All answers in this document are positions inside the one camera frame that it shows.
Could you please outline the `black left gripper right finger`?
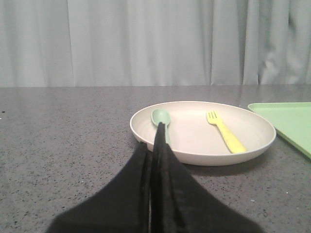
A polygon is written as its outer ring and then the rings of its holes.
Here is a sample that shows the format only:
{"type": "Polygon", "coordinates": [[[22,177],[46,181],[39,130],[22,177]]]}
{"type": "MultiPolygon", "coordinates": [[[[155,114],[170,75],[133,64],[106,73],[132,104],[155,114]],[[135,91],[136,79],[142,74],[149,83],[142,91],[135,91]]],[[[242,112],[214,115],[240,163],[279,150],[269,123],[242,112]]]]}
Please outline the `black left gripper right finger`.
{"type": "Polygon", "coordinates": [[[261,233],[261,227],[217,200],[182,165],[156,131],[151,176],[153,233],[261,233]]]}

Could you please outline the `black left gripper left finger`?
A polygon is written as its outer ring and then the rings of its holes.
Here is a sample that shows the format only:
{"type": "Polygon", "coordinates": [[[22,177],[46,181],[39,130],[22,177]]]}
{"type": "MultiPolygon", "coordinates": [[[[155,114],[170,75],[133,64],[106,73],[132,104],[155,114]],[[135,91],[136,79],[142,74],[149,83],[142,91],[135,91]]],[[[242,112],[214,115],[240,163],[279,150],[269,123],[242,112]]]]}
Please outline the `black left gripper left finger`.
{"type": "Polygon", "coordinates": [[[147,233],[150,155],[140,143],[130,160],[103,189],[58,215],[49,233],[147,233]]]}

